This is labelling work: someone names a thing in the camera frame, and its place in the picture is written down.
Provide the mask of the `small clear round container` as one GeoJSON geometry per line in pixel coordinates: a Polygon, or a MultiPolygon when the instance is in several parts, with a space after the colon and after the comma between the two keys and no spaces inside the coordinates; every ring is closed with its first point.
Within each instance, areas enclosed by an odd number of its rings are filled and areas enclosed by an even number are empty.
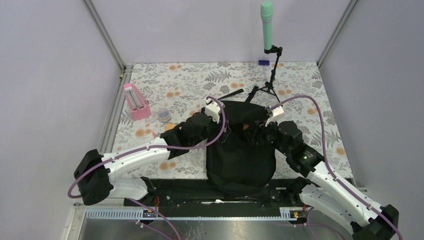
{"type": "Polygon", "coordinates": [[[157,118],[162,123],[168,123],[171,119],[170,111],[166,108],[159,108],[157,111],[157,118]]]}

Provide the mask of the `black student backpack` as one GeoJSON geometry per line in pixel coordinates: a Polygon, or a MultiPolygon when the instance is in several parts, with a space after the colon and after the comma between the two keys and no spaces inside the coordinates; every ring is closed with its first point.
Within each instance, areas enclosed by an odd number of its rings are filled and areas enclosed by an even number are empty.
{"type": "Polygon", "coordinates": [[[206,148],[206,174],[220,191],[247,196],[262,190],[276,171],[275,148],[259,126],[269,115],[265,107],[223,100],[228,132],[206,148]]]}

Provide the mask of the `orange spiral notebook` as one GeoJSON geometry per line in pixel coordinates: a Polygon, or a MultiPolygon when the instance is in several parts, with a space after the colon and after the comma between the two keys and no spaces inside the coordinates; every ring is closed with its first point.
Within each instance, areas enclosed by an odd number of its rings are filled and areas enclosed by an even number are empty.
{"type": "Polygon", "coordinates": [[[165,130],[166,130],[166,131],[171,130],[171,129],[173,129],[175,126],[176,126],[176,124],[168,123],[168,124],[166,125],[165,130]]]}

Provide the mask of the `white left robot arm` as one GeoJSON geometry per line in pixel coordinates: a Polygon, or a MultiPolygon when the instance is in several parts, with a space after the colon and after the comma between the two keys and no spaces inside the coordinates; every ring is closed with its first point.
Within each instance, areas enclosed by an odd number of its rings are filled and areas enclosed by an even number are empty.
{"type": "Polygon", "coordinates": [[[142,178],[124,178],[123,175],[198,149],[204,140],[211,143],[220,127],[220,123],[205,113],[197,112],[138,147],[104,154],[92,149],[85,153],[74,171],[72,187],[78,187],[79,198],[86,206],[116,198],[131,198],[148,206],[155,200],[154,190],[142,178]]]}

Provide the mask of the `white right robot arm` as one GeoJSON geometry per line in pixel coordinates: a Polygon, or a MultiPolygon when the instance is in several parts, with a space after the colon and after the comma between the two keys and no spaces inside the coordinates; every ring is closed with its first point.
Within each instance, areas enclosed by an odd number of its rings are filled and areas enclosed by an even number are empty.
{"type": "Polygon", "coordinates": [[[303,140],[293,121],[260,123],[258,136],[286,157],[301,176],[300,185],[287,191],[293,206],[313,207],[344,227],[354,240],[390,240],[396,235],[399,211],[382,206],[341,177],[325,158],[303,140]]]}

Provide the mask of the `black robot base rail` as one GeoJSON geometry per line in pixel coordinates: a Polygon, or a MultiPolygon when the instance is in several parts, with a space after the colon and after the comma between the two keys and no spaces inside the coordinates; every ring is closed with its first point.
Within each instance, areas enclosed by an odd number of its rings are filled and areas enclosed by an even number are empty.
{"type": "Polygon", "coordinates": [[[231,196],[206,179],[152,179],[148,185],[154,190],[123,205],[144,204],[170,218],[283,218],[281,210],[303,209],[299,195],[308,184],[302,177],[272,179],[256,193],[231,196]]]}

